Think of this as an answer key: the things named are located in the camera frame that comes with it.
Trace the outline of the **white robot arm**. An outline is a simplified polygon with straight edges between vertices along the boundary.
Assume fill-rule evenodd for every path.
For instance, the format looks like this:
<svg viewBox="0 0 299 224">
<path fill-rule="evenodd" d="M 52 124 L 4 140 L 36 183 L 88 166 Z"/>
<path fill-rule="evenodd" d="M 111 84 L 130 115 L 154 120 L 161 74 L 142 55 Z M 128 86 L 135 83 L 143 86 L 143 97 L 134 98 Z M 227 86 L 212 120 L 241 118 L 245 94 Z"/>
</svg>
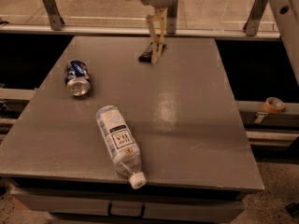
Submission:
<svg viewBox="0 0 299 224">
<path fill-rule="evenodd" d="M 146 18 L 150 39 L 153 45 L 151 62 L 156 64 L 162 54 L 166 11 L 176 0 L 140 0 L 144 6 L 155 8 L 153 15 Z M 275 17 L 280 37 L 292 65 L 295 78 L 299 83 L 299 1 L 298 0 L 268 0 Z"/>
</svg>

